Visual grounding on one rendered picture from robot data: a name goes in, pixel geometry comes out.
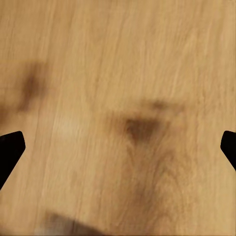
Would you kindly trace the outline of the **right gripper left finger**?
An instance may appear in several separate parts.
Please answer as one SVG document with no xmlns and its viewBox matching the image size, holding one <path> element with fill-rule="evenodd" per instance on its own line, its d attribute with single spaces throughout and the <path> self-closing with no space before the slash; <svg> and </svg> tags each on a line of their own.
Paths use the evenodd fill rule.
<svg viewBox="0 0 236 236">
<path fill-rule="evenodd" d="M 25 149 L 21 131 L 0 136 L 0 190 Z"/>
</svg>

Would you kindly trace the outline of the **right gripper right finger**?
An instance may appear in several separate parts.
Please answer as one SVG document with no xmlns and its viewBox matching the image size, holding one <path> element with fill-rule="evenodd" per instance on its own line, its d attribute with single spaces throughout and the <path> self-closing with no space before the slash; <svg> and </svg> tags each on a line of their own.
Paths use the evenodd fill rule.
<svg viewBox="0 0 236 236">
<path fill-rule="evenodd" d="M 220 148 L 236 170 L 236 133 L 224 131 Z"/>
</svg>

